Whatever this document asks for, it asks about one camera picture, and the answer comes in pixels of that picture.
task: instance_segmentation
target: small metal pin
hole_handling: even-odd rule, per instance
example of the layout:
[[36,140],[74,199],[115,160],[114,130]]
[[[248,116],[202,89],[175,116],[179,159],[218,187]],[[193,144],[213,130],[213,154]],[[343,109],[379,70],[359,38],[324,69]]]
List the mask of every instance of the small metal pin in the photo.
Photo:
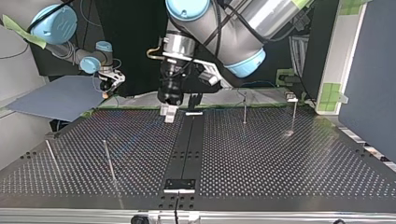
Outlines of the small metal pin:
[[114,169],[113,169],[113,162],[111,161],[110,151],[108,150],[106,140],[103,140],[103,146],[105,147],[105,152],[106,152],[107,161],[108,161],[108,167],[110,168],[111,175],[113,176],[113,180],[117,181],[116,174],[114,173]]
[[296,101],[296,102],[294,103],[293,120],[295,120],[295,119],[296,119],[296,113],[297,113],[297,104],[298,104],[298,101]]
[[47,147],[49,149],[50,156],[52,157],[53,160],[56,160],[55,154],[53,154],[52,146],[50,145],[50,141],[46,140],[46,144],[47,144]]
[[245,112],[244,112],[244,124],[247,124],[247,116],[248,116],[248,106],[245,103]]

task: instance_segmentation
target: silver metal cylinder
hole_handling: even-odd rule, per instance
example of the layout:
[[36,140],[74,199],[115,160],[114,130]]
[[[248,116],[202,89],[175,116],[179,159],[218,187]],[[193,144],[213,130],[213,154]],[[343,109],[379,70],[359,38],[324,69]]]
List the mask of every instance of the silver metal cylinder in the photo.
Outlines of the silver metal cylinder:
[[60,0],[0,0],[0,18],[7,15],[26,30],[41,10],[61,3]]
[[195,41],[184,36],[170,21],[168,22],[167,34],[163,43],[163,49],[168,53],[177,53],[187,57],[194,55]]
[[299,11],[292,0],[255,0],[245,8],[242,16],[261,36],[271,38]]

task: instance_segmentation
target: gray panel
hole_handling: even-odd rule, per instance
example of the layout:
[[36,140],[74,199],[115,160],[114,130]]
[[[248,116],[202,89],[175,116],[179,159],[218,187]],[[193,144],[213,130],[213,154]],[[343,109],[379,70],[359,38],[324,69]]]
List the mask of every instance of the gray panel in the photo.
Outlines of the gray panel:
[[346,86],[340,121],[390,160],[396,161],[396,1],[369,2]]
[[0,206],[156,209],[181,124],[156,110],[98,111],[52,143],[56,161],[44,148],[2,171]]
[[396,174],[325,118],[249,109],[245,125],[243,113],[205,112],[194,209],[396,211]]
[[93,82],[99,86],[99,81],[92,77],[61,77],[17,99],[7,108],[49,119],[74,121],[104,101],[102,93],[93,87]]

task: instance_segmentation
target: cable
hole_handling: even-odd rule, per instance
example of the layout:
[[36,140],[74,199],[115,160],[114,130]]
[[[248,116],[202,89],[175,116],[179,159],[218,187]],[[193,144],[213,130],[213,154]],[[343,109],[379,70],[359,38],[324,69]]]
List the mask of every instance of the cable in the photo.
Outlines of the cable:
[[314,98],[309,94],[308,90],[306,89],[306,86],[303,82],[303,78],[298,75],[297,75],[297,77],[300,79],[301,85],[303,86],[304,91],[306,92],[306,95],[311,99],[312,104],[314,104],[314,106],[317,107],[317,103],[314,101]]
[[119,108],[119,106],[120,106],[120,101],[119,101],[119,99],[117,99],[117,96],[114,96],[114,99],[117,101],[117,108]]
[[229,8],[231,10],[231,12],[233,14],[236,15],[236,17],[242,22],[242,24],[254,35],[254,37],[256,37],[260,42],[262,42],[263,44],[266,44],[268,42],[267,39],[265,39],[264,37],[262,37],[259,33],[257,33],[257,31],[255,29],[253,29],[250,24],[247,22],[247,20],[245,20],[245,18],[239,14],[239,12],[233,8],[232,6],[228,5],[228,4],[224,4],[225,7]]
[[218,58],[220,47],[221,47],[221,35],[222,35],[221,11],[220,11],[220,6],[219,6],[217,0],[212,0],[212,2],[213,2],[213,6],[216,9],[216,17],[218,20],[218,41],[217,41],[216,50],[215,50],[215,57]]
[[294,24],[299,22],[300,20],[303,19],[304,16],[306,16],[311,10],[312,8],[315,7],[315,4],[312,4],[311,7],[309,7],[309,9],[305,12],[305,14],[303,16],[301,16],[297,22],[295,22],[292,27],[281,37],[279,38],[275,38],[275,39],[267,39],[262,37],[259,33],[257,33],[257,31],[255,29],[253,29],[250,24],[248,23],[247,20],[245,20],[245,18],[232,6],[230,6],[229,4],[224,4],[225,7],[227,7],[228,9],[231,10],[232,13],[234,13],[236,15],[236,17],[242,22],[242,24],[254,35],[254,37],[256,37],[260,42],[262,42],[263,44],[266,44],[268,42],[278,42],[283,40],[284,38],[286,38],[287,36],[289,36],[291,34],[291,32],[294,31],[295,26]]
[[274,83],[270,82],[270,81],[253,81],[253,82],[247,82],[242,84],[241,87],[245,87],[247,85],[253,85],[253,84],[260,84],[260,83],[266,83],[266,84],[270,84],[272,87],[276,88],[276,85],[274,85]]
[[27,28],[27,33],[30,34],[32,32],[32,29],[35,28],[40,22],[42,22],[43,20],[45,20],[46,18],[48,18],[49,16],[51,16],[53,13],[55,13],[56,11],[58,11],[59,9],[70,5],[72,2],[74,2],[75,0],[68,0],[65,3],[60,4],[59,6],[55,7],[53,10],[47,12],[46,14],[44,14],[42,17],[40,17],[38,20],[35,20],[32,24],[30,24],[30,26]]
[[[92,0],[90,2],[90,7],[89,7],[89,11],[88,11],[88,18],[91,17],[91,9],[92,9]],[[85,49],[85,42],[87,41],[87,35],[88,35],[88,28],[90,27],[90,23],[87,22],[86,26],[85,26],[85,33],[84,36],[82,38],[82,48]]]
[[76,47],[70,41],[67,41],[67,47],[69,48],[69,51],[67,52],[66,55],[60,56],[55,53],[52,53],[52,55],[55,56],[56,58],[59,58],[62,60],[66,60],[70,57],[73,57],[73,65],[75,65],[76,64],[76,56],[77,56],[76,55]]
[[91,25],[98,26],[98,27],[102,27],[100,24],[96,24],[96,23],[90,21],[90,20],[88,19],[90,16],[88,16],[88,18],[85,17],[83,7],[84,7],[84,0],[81,0],[81,2],[79,2],[79,10],[80,10],[80,12],[81,12],[82,18],[84,18],[84,20],[85,20],[87,23],[91,24]]
[[178,207],[178,196],[177,195],[177,200],[176,200],[176,206],[175,206],[175,223],[178,224],[178,214],[177,214],[177,207]]
[[2,57],[2,58],[0,58],[0,60],[18,57],[18,56],[24,54],[28,49],[29,49],[29,44],[26,44],[26,48],[21,53],[17,53],[17,54],[7,56],[7,57]]
[[[216,47],[216,53],[215,53],[215,54],[218,54],[218,56],[219,56],[219,49],[220,49],[220,44],[221,44],[221,32],[222,32],[222,27],[223,27],[223,25],[221,24],[221,14],[220,14],[219,5],[216,3],[216,0],[214,0],[212,3],[213,3],[214,6],[216,7],[217,18],[218,18],[218,27],[217,27],[217,29],[216,29],[215,32],[217,32],[217,35],[218,35],[219,39],[218,39],[218,45],[217,45],[217,47]],[[167,12],[167,14],[168,14],[169,21],[172,22],[172,24],[173,24],[180,32],[184,32],[184,33],[186,33],[187,35],[193,36],[192,34],[190,34],[189,31],[187,31],[184,27],[181,27],[180,25],[178,25],[178,24],[172,19],[172,16],[170,15],[170,13],[169,13],[168,10],[166,10],[166,12]],[[216,36],[215,36],[215,35],[214,35],[213,37],[210,36],[210,37],[205,41],[205,43],[202,44],[202,45],[203,45],[204,47],[206,47],[206,46],[212,41],[212,39],[213,39],[214,37],[216,37]],[[177,77],[177,76],[182,75],[182,74],[184,73],[184,71],[185,71],[191,64],[193,64],[193,61],[194,61],[195,59],[196,59],[195,56],[192,56],[191,60],[190,60],[189,62],[187,62],[180,70],[178,70],[178,71],[173,75],[173,77]]]
[[117,65],[116,67],[114,67],[113,68],[113,70],[116,70],[116,69],[119,69],[119,68],[121,68],[122,67],[122,60],[120,60],[120,59],[113,59],[114,61],[117,61],[117,62],[119,62],[119,65]]

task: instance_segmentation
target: end effector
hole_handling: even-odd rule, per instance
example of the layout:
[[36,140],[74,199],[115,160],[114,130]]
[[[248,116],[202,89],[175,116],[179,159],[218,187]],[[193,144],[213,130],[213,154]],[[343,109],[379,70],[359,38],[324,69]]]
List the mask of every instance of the end effector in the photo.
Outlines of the end effector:
[[79,49],[69,42],[77,30],[78,17],[60,0],[12,0],[0,2],[0,17],[8,16],[29,35],[44,40],[46,49],[60,59],[78,64],[87,74],[99,74],[101,90],[113,92],[125,76],[113,68],[113,49],[110,43],[100,41],[95,52]]

